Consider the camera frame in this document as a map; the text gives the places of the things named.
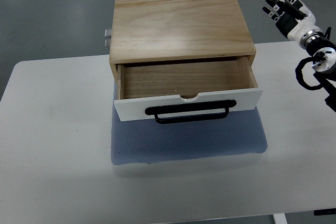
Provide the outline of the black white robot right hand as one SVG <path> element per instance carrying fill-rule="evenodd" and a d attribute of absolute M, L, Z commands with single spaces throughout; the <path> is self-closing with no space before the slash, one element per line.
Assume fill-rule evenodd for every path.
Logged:
<path fill-rule="evenodd" d="M 312 36 L 321 37 L 322 29 L 316 26 L 312 11 L 301 0 L 266 0 L 269 7 L 263 11 L 275 22 L 275 26 L 287 39 L 306 48 Z"/>

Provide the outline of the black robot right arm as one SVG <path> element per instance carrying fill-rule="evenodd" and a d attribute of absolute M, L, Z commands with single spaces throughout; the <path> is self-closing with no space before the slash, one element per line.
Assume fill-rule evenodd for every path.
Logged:
<path fill-rule="evenodd" d="M 335 86 L 330 81 L 335 81 L 335 44 L 330 41 L 331 27 L 328 27 L 323 33 L 317 29 L 308 31 L 300 39 L 299 45 L 306 50 L 309 57 L 302 59 L 296 69 L 297 82 L 305 89 L 314 91 L 325 89 L 329 96 L 325 103 L 335 111 Z M 314 70 L 313 76 L 318 81 L 318 85 L 308 85 L 304 78 L 302 70 L 307 63 L 311 63 Z"/>

